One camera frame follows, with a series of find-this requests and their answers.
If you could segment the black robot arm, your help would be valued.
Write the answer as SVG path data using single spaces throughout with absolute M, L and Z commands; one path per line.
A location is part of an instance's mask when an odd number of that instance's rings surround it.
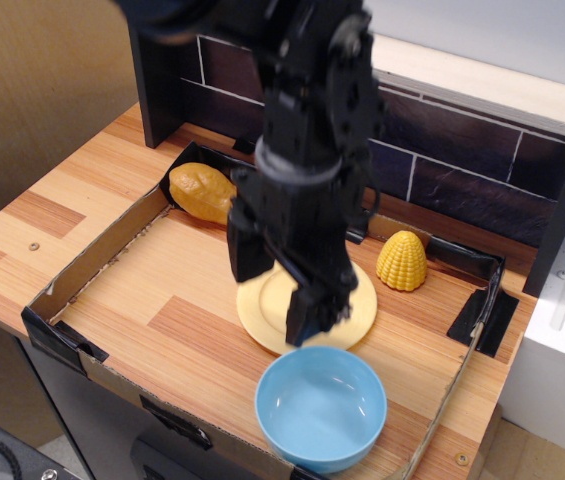
M 365 227 L 374 186 L 368 142 L 385 111 L 373 74 L 370 15 L 359 1 L 124 1 L 138 33 L 177 44 L 200 34 L 252 51 L 264 125 L 255 165 L 232 173 L 233 276 L 280 264 L 297 283 L 286 340 L 299 346 L 351 313 L 358 280 L 345 239 Z

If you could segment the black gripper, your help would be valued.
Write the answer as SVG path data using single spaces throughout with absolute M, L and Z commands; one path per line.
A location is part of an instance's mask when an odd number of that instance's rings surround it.
M 347 168 L 314 185 L 278 183 L 253 169 L 235 169 L 237 187 L 227 242 L 237 283 L 279 263 L 296 281 L 286 319 L 286 343 L 300 347 L 350 316 L 358 286 L 346 232 L 360 212 L 360 174 Z

